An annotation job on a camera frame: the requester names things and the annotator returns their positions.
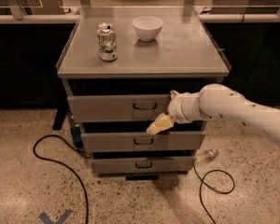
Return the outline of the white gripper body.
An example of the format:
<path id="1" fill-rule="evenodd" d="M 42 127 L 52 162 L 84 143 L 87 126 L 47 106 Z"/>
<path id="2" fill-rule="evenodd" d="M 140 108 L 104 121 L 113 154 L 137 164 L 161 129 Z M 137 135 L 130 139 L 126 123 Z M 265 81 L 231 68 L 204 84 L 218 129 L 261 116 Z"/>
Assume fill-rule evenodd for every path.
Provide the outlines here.
<path id="1" fill-rule="evenodd" d="M 167 108 L 168 115 L 178 124 L 192 123 L 197 120 L 208 120 L 209 117 L 199 107 L 199 93 L 179 93 L 172 99 Z"/>

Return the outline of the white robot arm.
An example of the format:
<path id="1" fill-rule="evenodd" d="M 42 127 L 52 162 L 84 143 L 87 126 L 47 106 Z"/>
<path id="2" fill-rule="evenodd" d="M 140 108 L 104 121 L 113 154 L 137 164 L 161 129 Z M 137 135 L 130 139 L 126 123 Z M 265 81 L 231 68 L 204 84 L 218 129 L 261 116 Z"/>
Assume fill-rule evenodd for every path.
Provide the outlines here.
<path id="1" fill-rule="evenodd" d="M 220 84 L 206 85 L 195 93 L 171 91 L 167 113 L 161 113 L 147 133 L 169 130 L 176 123 L 218 119 L 236 121 L 280 146 L 280 109 L 250 102 Z"/>

